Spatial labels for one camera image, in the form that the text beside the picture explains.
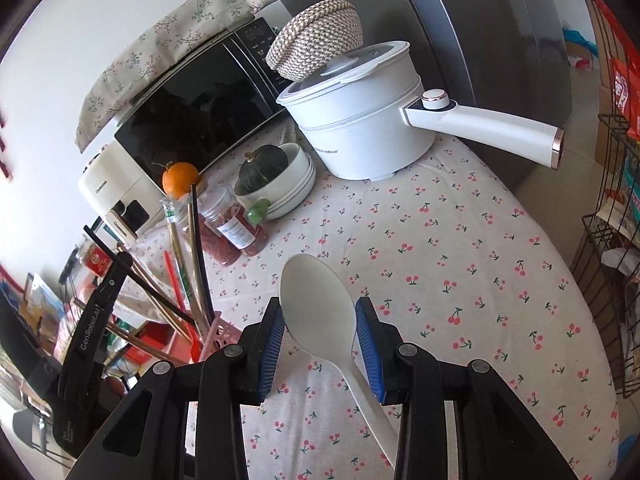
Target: pot lid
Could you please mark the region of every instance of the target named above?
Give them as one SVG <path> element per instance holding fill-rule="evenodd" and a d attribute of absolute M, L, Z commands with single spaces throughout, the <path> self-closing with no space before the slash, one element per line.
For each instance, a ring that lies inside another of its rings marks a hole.
<path fill-rule="evenodd" d="M 286 106 L 334 85 L 357 81 L 394 62 L 408 50 L 409 43 L 406 41 L 389 41 L 340 54 L 306 79 L 285 88 L 277 102 Z"/>

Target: woven basket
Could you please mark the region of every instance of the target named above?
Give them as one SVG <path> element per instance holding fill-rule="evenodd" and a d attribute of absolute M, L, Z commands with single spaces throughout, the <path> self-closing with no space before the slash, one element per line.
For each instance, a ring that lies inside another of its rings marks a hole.
<path fill-rule="evenodd" d="M 302 81 L 338 54 L 362 44 L 362 26 L 353 5 L 344 0 L 323 0 L 284 26 L 266 61 L 284 78 Z"/>

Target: plastic jar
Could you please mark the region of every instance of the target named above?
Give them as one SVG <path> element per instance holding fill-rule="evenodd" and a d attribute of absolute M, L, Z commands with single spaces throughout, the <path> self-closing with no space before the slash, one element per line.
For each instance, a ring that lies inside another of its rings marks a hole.
<path fill-rule="evenodd" d="M 191 233 L 189 231 L 189 209 L 186 204 L 182 204 L 182 207 L 176 211 L 175 218 L 178 229 L 191 240 Z M 226 267 L 235 263 L 240 257 L 240 251 L 225 237 L 209 228 L 201 214 L 198 215 L 198 223 L 200 225 L 202 250 L 222 266 Z"/>
<path fill-rule="evenodd" d="M 226 186 L 209 185 L 198 197 L 198 208 L 205 224 L 217 230 L 246 256 L 258 254 L 267 245 L 267 233 L 244 216 L 244 207 L 236 202 Z"/>

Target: white electric pot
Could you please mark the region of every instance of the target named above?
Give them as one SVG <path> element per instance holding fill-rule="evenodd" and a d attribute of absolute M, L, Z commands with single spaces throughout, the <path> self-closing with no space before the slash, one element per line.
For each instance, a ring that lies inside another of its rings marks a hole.
<path fill-rule="evenodd" d="M 278 97 L 331 173 L 381 180 L 420 158 L 435 132 L 495 146 L 556 168 L 562 130 L 458 105 L 424 92 L 409 43 L 390 41 L 337 56 Z"/>

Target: pot handle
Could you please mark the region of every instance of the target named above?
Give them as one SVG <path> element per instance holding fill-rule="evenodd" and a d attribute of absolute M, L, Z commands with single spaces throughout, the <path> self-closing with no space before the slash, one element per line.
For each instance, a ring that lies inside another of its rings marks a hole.
<path fill-rule="evenodd" d="M 558 168 L 564 135 L 561 128 L 493 110 L 461 106 L 444 99 L 443 90 L 437 91 L 440 99 L 432 101 L 432 92 L 435 95 L 435 90 L 425 92 L 422 98 L 402 109 L 408 124 L 475 140 L 553 170 Z"/>

